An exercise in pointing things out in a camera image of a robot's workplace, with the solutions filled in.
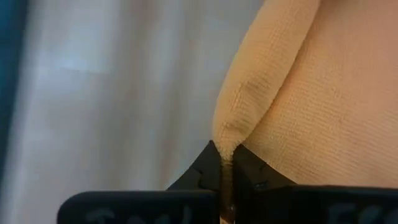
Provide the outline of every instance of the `tan stretch fabric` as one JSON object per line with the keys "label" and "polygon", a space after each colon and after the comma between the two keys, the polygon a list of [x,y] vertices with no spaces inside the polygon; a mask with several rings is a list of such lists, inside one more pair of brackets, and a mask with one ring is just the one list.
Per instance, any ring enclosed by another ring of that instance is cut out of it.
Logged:
{"label": "tan stretch fabric", "polygon": [[231,195],[243,143],[303,184],[398,187],[398,1],[266,0],[213,123]]}

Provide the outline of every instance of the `blurred background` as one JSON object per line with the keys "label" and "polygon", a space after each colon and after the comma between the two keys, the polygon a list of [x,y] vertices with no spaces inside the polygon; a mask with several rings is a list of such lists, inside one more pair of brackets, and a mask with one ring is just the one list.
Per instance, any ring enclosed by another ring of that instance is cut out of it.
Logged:
{"label": "blurred background", "polygon": [[35,0],[1,223],[55,223],[87,190],[160,190],[211,139],[216,98],[262,0]]}

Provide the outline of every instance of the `sheer curtain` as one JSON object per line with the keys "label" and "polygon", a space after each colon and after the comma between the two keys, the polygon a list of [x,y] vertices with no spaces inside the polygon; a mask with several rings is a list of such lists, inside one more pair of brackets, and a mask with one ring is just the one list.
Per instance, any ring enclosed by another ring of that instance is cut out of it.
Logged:
{"label": "sheer curtain", "polygon": [[211,138],[262,0],[36,0],[1,223],[55,223],[86,190],[164,189]]}

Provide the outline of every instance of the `white curtain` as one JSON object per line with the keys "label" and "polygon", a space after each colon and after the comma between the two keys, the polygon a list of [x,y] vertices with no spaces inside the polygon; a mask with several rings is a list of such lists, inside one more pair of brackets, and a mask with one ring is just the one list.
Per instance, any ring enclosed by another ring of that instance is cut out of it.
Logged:
{"label": "white curtain", "polygon": [[36,0],[3,186],[5,224],[87,190],[165,189],[211,138],[262,0]]}

